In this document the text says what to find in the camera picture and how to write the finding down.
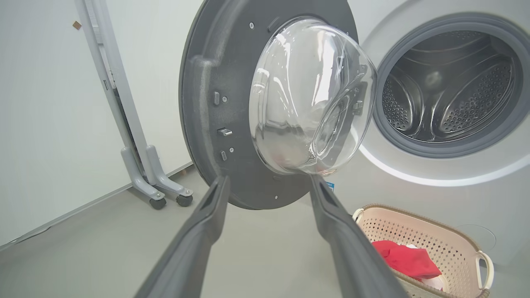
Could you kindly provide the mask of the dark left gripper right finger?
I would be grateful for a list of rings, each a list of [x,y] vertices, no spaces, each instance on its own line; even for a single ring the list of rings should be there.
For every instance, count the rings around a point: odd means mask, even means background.
[[[390,267],[320,176],[311,177],[319,234],[329,243],[343,298],[408,298]]]

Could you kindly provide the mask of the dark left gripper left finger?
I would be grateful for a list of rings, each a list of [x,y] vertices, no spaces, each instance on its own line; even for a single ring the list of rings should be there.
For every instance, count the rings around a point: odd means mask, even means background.
[[[210,251],[222,235],[230,194],[230,178],[217,177],[135,298],[201,297]]]

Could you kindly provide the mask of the red and white garment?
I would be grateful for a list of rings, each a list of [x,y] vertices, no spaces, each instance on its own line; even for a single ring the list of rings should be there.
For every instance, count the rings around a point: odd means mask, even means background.
[[[443,290],[442,273],[426,249],[398,245],[393,241],[375,241],[373,247],[390,268],[437,290]]]

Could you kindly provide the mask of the round glass washing machine door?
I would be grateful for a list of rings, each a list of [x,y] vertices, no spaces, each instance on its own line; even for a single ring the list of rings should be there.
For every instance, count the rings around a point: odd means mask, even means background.
[[[231,204],[282,208],[347,165],[368,130],[377,71],[347,0],[204,0],[179,105],[197,171]]]

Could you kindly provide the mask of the cream perforated laundry basket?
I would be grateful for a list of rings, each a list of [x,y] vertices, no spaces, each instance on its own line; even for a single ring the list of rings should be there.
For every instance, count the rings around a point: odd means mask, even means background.
[[[493,262],[469,236],[433,219],[386,205],[366,205],[352,217],[371,242],[414,245],[429,254],[441,271],[439,288],[393,270],[410,298],[490,298]]]

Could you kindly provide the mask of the white washing machine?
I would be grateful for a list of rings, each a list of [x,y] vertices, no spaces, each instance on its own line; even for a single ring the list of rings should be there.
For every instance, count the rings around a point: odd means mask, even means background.
[[[530,0],[348,0],[373,119],[327,181],[455,227],[494,262],[530,242]]]

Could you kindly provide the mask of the grey wheeled stand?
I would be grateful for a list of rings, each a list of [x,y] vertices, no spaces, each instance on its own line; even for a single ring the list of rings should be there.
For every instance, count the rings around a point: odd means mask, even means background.
[[[85,33],[104,94],[124,143],[120,154],[131,185],[156,210],[165,207],[167,192],[176,195],[178,205],[190,206],[193,202],[193,191],[172,181],[164,173],[156,147],[147,143],[106,0],[73,1],[83,22],[82,31]]]

